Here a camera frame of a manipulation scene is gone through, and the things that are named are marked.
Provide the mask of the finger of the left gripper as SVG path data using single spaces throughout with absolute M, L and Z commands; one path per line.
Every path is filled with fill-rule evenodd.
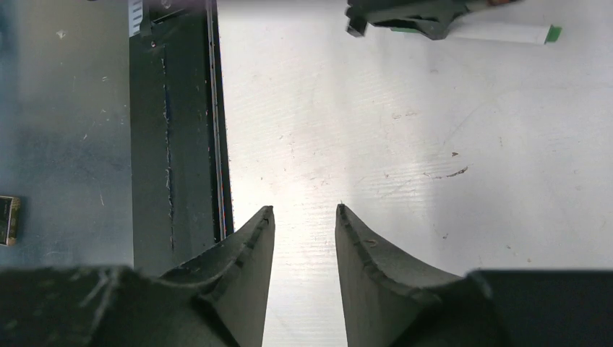
M 478 1 L 358 0 L 348 1 L 346 31 L 357 38 L 371 25 L 413 31 L 430 40 L 442 40 L 459 17 L 479 10 Z

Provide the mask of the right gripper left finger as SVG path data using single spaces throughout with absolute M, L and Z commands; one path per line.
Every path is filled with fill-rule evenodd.
M 261 346 L 271 206 L 160 277 L 125 266 L 1 269 L 3 346 Z

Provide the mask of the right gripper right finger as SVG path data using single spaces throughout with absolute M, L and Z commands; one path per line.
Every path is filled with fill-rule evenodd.
M 479 269 L 422 262 L 336 210 L 350 346 L 610 346 L 609 270 Z

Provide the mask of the dark green cap marker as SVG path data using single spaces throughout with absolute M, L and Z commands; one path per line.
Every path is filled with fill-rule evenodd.
M 493 40 L 544 45 L 557 42 L 562 28 L 555 25 L 522 25 L 509 22 L 456 22 L 444 39 Z

